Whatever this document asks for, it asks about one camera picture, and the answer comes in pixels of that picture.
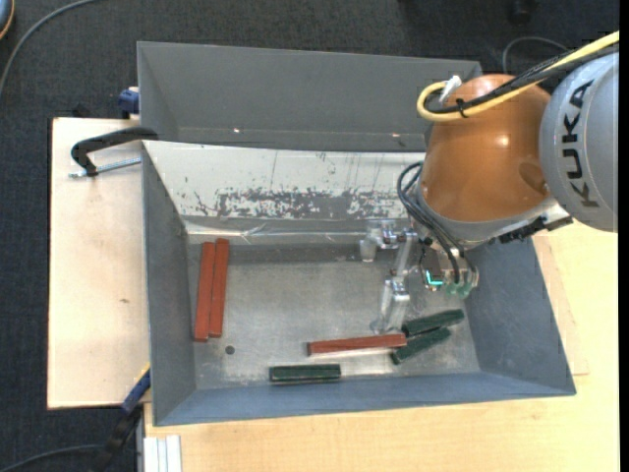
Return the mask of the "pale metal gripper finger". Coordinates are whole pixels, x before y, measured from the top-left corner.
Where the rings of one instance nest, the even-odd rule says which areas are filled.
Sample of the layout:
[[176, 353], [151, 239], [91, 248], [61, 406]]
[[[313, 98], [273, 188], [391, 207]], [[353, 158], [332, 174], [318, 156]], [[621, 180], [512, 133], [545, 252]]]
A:
[[394, 221], [370, 221], [365, 236], [359, 241], [361, 260], [371, 263], [379, 250], [397, 249], [405, 241], [405, 231]]
[[370, 328], [373, 333], [384, 334], [399, 330], [410, 304], [410, 294], [403, 281], [395, 278], [384, 280], [376, 318]]

